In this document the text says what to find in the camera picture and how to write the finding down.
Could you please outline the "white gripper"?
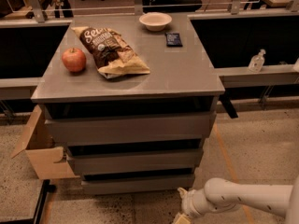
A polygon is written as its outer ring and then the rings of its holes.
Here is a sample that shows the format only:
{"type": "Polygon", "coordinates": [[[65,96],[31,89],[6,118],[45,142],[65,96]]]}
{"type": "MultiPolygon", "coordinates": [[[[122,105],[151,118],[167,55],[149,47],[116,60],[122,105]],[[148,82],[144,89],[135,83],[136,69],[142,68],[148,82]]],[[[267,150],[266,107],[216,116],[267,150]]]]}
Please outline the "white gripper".
{"type": "Polygon", "coordinates": [[[181,209],[185,215],[177,213],[172,224],[192,224],[189,217],[199,218],[214,211],[214,205],[206,198],[203,189],[187,191],[178,188],[178,193],[181,198],[181,209]]]}

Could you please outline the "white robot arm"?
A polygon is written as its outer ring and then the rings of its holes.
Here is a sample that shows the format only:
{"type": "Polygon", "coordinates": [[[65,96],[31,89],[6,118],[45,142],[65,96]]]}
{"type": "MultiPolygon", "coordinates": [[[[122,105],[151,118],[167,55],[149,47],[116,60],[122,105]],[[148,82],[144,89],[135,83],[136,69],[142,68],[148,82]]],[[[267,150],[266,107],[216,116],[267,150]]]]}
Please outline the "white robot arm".
{"type": "Polygon", "coordinates": [[[236,184],[222,178],[209,179],[202,189],[178,188],[181,211],[173,224],[192,224],[207,213],[234,211],[240,205],[285,218],[299,224],[299,177],[293,185],[236,184]]]}

